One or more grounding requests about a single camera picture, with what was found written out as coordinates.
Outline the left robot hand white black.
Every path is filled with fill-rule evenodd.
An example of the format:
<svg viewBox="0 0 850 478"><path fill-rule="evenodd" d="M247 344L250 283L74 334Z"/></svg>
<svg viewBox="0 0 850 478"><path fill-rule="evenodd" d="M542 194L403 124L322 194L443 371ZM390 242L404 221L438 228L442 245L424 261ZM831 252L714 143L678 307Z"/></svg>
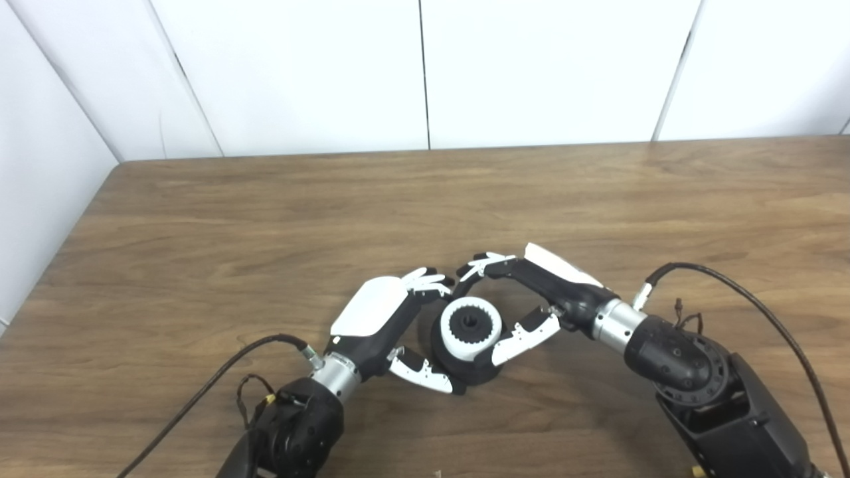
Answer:
<svg viewBox="0 0 850 478"><path fill-rule="evenodd" d="M467 386L400 344L427 303L453 300L454 281L434 268L377 276L356 291L332 323L323 366L311 376L344 403L365 381L390 372L410 383L462 396Z"/></svg>

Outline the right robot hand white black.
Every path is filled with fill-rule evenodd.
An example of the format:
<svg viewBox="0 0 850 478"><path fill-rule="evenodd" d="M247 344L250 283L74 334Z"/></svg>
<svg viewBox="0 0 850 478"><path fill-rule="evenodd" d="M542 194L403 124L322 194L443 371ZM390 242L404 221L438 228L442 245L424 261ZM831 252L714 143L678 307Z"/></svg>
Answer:
<svg viewBox="0 0 850 478"><path fill-rule="evenodd" d="M537 307L505 331L494 345L473 358L474 366L501 366L529 351L561 329L591 333L593 321L607 303L619 295L604 287L580 268L535 243L525 246L523 257L479 253L456 274L454 296L463 297L483 278L508 278L542 297L547 306Z"/></svg>

